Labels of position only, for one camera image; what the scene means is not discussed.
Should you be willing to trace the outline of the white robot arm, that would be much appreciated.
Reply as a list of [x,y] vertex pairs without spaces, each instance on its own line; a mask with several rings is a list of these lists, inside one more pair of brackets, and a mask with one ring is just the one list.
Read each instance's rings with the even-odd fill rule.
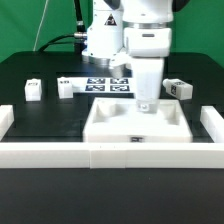
[[169,56],[173,14],[190,0],[92,0],[83,60],[108,67],[120,79],[132,72],[137,109],[157,111],[165,58]]

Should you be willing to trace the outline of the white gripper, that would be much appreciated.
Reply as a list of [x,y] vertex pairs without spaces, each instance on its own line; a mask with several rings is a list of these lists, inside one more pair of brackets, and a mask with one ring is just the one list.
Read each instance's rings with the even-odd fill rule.
[[163,77],[163,58],[132,58],[134,96],[140,112],[148,113],[151,105],[156,105],[160,96]]

